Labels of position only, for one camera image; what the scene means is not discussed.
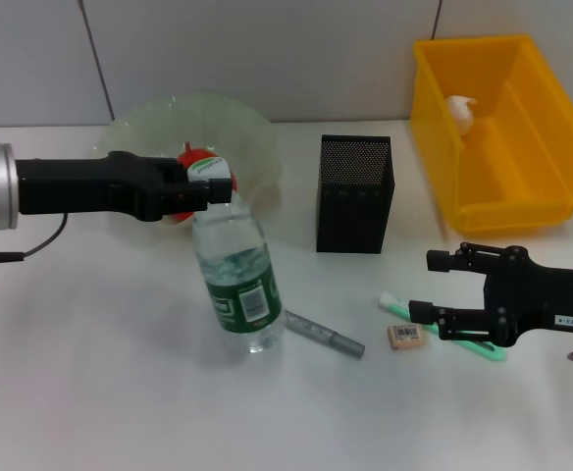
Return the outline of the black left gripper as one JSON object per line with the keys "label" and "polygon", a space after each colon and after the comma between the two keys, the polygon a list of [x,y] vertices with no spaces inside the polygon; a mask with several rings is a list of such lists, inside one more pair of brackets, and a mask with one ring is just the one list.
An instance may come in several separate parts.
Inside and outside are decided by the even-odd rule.
{"label": "black left gripper", "polygon": [[[114,151],[99,159],[18,160],[19,212],[24,215],[115,212],[142,222],[163,216],[169,180],[186,180],[175,158]],[[205,211],[230,203],[231,179],[175,183],[166,187],[166,214]]]}

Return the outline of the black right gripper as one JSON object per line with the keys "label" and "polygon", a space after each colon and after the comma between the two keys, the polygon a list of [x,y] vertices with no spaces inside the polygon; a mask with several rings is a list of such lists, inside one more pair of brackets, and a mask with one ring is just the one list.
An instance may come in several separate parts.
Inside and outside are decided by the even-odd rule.
{"label": "black right gripper", "polygon": [[532,330],[573,333],[573,269],[539,265],[524,247],[461,243],[454,252],[429,250],[427,268],[487,275],[486,311],[409,302],[411,321],[437,327],[441,340],[512,346]]}

